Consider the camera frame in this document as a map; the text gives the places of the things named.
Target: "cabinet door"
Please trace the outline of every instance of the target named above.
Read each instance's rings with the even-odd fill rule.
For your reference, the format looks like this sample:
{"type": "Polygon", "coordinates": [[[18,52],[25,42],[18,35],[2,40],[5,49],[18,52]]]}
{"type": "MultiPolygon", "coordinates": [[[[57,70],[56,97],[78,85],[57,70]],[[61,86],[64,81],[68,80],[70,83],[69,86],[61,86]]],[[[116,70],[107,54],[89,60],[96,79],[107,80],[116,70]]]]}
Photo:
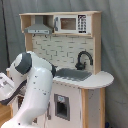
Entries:
{"type": "Polygon", "coordinates": [[[51,119],[47,121],[48,128],[82,128],[80,90],[54,83],[50,99],[49,115],[51,119]],[[63,100],[66,102],[66,98],[68,99],[67,104],[69,106],[63,105],[63,100]]]}

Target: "faucet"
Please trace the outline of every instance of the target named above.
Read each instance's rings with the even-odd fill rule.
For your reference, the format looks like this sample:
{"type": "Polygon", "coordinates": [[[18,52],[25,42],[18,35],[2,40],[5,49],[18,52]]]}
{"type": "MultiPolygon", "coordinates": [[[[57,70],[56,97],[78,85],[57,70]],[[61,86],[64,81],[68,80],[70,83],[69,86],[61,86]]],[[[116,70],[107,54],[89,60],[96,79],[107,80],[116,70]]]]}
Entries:
{"type": "Polygon", "coordinates": [[[82,52],[80,52],[80,53],[78,54],[78,63],[75,65],[75,67],[77,68],[77,70],[83,70],[83,69],[85,69],[85,64],[86,64],[86,62],[84,62],[84,64],[82,64],[82,63],[80,62],[80,58],[81,58],[81,55],[82,55],[82,54],[86,54],[86,55],[88,56],[89,60],[90,60],[90,65],[93,65],[92,56],[91,56],[88,52],[82,51],[82,52]]]}

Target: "handle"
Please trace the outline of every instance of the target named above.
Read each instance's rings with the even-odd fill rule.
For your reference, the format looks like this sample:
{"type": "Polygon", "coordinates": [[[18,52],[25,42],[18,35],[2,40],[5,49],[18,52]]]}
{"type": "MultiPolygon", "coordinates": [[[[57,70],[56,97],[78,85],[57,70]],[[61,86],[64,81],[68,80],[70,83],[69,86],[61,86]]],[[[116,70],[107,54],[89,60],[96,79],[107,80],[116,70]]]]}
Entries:
{"type": "Polygon", "coordinates": [[[50,115],[50,102],[48,104],[47,117],[48,117],[48,120],[51,120],[51,115],[50,115]]]}
{"type": "Polygon", "coordinates": [[[54,19],[54,28],[55,28],[55,31],[58,31],[57,22],[58,22],[58,17],[55,17],[55,19],[54,19]]]}

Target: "gray wall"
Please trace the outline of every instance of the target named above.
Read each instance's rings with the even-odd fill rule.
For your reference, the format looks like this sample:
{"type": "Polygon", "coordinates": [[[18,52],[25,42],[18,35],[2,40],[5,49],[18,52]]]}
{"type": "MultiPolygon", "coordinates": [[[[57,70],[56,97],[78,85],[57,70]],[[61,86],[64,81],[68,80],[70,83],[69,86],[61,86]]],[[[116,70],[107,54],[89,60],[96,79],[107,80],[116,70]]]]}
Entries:
{"type": "Polygon", "coordinates": [[[115,77],[106,88],[106,120],[113,128],[128,127],[128,1],[4,0],[10,61],[22,51],[19,13],[102,11],[102,70],[115,77]]]}
{"type": "Polygon", "coordinates": [[[8,67],[8,63],[7,63],[4,20],[3,20],[2,2],[0,1],[0,72],[6,73],[7,67],[8,67]]]}

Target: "microwave door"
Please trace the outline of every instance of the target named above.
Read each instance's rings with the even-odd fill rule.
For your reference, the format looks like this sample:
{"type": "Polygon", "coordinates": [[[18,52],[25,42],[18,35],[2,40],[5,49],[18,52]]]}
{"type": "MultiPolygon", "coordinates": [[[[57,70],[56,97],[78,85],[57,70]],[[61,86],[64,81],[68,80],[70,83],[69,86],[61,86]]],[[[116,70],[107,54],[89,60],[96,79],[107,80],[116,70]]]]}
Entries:
{"type": "Polygon", "coordinates": [[[55,19],[57,19],[55,26],[56,33],[78,33],[78,16],[59,15],[55,19]]]}

